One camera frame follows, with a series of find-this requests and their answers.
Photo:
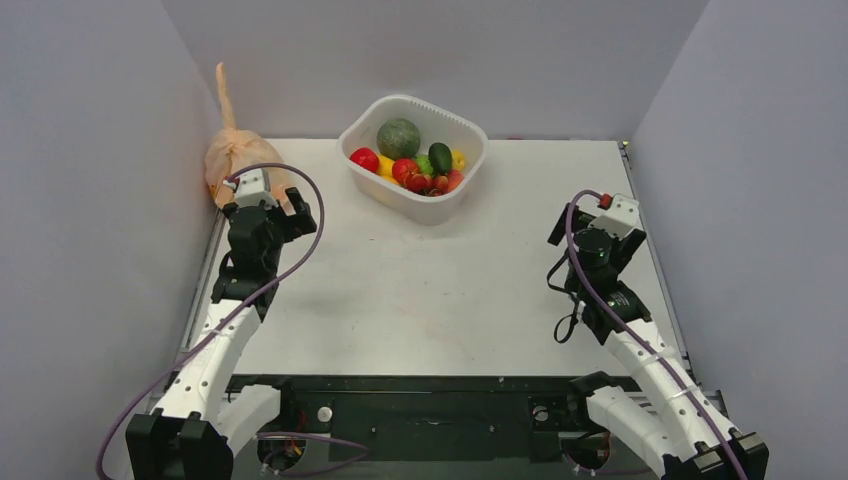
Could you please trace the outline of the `orange translucent plastic bag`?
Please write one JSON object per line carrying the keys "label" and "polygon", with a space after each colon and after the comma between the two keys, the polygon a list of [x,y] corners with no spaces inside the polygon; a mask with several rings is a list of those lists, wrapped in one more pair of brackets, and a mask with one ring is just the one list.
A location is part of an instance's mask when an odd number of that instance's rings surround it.
{"label": "orange translucent plastic bag", "polygon": [[236,125],[223,62],[217,64],[215,77],[223,127],[213,137],[205,154],[204,178],[216,207],[223,210],[234,202],[233,190],[223,185],[233,172],[259,163],[284,164],[284,160],[259,134]]}

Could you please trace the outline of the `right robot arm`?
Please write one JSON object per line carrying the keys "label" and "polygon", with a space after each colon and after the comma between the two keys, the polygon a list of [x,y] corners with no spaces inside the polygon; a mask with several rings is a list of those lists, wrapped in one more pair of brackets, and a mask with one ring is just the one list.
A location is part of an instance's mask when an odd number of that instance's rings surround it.
{"label": "right robot arm", "polygon": [[701,390],[649,310],[620,278],[646,239],[638,204],[617,195],[594,216],[564,208],[548,242],[565,247],[553,272],[567,270],[558,291],[573,303],[568,329],[584,325],[645,395],[642,406],[602,371],[569,385],[566,418],[590,432],[610,433],[660,479],[762,479],[769,450],[741,432]]}

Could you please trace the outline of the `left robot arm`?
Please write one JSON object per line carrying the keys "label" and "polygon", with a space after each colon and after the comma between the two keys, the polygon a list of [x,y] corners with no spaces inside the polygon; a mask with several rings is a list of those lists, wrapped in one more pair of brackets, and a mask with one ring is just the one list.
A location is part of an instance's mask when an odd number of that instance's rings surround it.
{"label": "left robot arm", "polygon": [[296,399],[273,387],[251,387],[245,397],[223,403],[284,278],[278,271],[283,246],[302,236],[318,241],[323,233],[299,190],[285,193],[291,212],[244,195],[225,207],[230,249],[201,336],[152,411],[134,415],[126,428],[134,478],[228,479],[238,452],[265,423],[285,430],[297,420]]}

